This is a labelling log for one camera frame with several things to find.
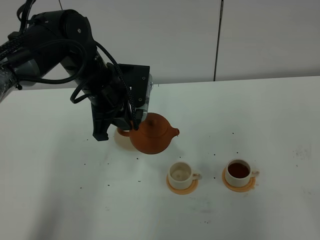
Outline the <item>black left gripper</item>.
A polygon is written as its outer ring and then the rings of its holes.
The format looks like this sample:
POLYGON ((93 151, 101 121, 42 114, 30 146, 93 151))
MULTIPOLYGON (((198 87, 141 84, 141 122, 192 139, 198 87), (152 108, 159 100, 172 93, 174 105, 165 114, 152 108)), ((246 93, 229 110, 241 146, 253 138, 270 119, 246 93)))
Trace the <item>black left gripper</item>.
POLYGON ((111 124, 123 131, 132 129, 129 97, 112 64, 89 62, 75 82, 77 87, 70 100, 74 104, 90 101, 92 135, 97 141, 109 139, 107 131, 111 124))

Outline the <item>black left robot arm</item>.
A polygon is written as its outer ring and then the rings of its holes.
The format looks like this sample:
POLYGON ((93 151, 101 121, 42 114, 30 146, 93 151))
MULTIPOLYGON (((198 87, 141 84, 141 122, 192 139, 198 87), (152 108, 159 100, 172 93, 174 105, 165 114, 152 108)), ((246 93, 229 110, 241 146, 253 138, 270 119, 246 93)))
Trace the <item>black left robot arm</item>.
POLYGON ((62 85, 75 82, 74 104, 91 103, 93 137, 108 140, 116 119, 136 120, 136 105, 120 65, 92 35, 87 17, 75 10, 49 11, 30 16, 31 4, 18 9, 20 29, 0 47, 0 71, 11 76, 1 82, 7 94, 23 84, 62 85))

